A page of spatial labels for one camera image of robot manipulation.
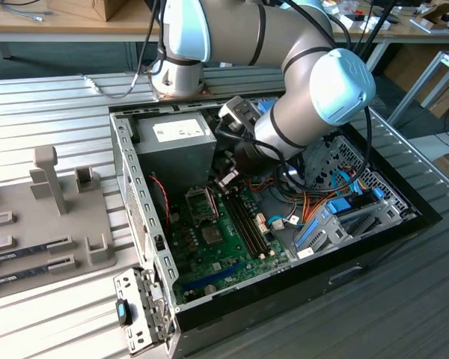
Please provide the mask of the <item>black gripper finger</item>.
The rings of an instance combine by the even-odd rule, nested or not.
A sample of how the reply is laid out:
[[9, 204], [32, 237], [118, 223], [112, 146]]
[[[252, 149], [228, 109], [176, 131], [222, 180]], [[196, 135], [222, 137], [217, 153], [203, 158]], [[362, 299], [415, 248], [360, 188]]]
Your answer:
[[233, 153], [229, 150], [216, 151], [213, 157], [213, 171], [222, 174], [232, 171], [236, 167]]
[[214, 184], [216, 188], [221, 192], [230, 191], [240, 180], [242, 179], [242, 174], [233, 169], [232, 171], [224, 171], [218, 174], [214, 179]]

